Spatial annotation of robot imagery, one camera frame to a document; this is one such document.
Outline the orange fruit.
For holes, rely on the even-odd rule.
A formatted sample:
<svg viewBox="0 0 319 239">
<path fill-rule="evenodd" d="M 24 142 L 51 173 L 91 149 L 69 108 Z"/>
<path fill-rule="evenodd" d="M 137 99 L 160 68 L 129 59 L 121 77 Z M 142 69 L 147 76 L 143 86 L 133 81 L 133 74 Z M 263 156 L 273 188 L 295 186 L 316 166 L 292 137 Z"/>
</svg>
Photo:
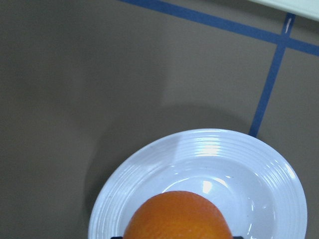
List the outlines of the orange fruit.
<svg viewBox="0 0 319 239">
<path fill-rule="evenodd" d="M 220 210 L 192 192 L 171 191 L 145 201 L 134 213 L 125 239 L 231 239 Z"/>
</svg>

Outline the cream bear print tray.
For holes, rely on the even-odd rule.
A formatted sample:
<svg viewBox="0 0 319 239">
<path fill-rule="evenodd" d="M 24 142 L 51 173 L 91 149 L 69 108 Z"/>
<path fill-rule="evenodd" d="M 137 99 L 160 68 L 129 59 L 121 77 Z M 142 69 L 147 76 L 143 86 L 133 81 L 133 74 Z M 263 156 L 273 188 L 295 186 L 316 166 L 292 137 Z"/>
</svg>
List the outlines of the cream bear print tray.
<svg viewBox="0 0 319 239">
<path fill-rule="evenodd" d="M 319 20 L 319 0 L 251 0 L 314 21 Z"/>
</svg>

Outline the white ribbed plate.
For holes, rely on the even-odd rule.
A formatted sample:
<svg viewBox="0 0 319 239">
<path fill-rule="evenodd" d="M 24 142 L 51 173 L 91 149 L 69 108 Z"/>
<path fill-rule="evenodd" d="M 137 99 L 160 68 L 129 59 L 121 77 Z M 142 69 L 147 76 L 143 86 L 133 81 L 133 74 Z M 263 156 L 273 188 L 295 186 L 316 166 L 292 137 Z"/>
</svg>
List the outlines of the white ribbed plate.
<svg viewBox="0 0 319 239">
<path fill-rule="evenodd" d="M 240 132 L 193 129 L 146 145 L 115 170 L 93 207 L 88 238 L 122 236 L 143 202 L 176 190 L 197 193 L 214 203 L 234 236 L 306 236 L 304 190 L 282 155 Z"/>
</svg>

